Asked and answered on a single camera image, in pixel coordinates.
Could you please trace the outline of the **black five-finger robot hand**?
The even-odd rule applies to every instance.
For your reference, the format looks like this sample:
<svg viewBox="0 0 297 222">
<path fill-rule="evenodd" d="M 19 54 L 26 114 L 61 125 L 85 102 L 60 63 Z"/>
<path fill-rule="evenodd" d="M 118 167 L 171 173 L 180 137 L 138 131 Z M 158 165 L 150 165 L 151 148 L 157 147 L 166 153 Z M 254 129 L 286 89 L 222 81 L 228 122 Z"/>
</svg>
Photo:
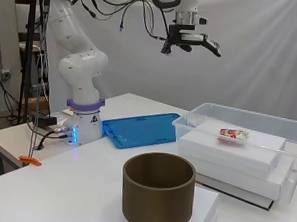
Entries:
<svg viewBox="0 0 297 222">
<path fill-rule="evenodd" d="M 170 54 L 173 45 L 178 46 L 183 51 L 191 52 L 192 47 L 198 45 L 210 50 L 215 56 L 220 57 L 222 54 L 218 43 L 209 40 L 206 34 L 193 34 L 192 31 L 194 29 L 194 25 L 171 24 L 161 53 Z"/>
</svg>

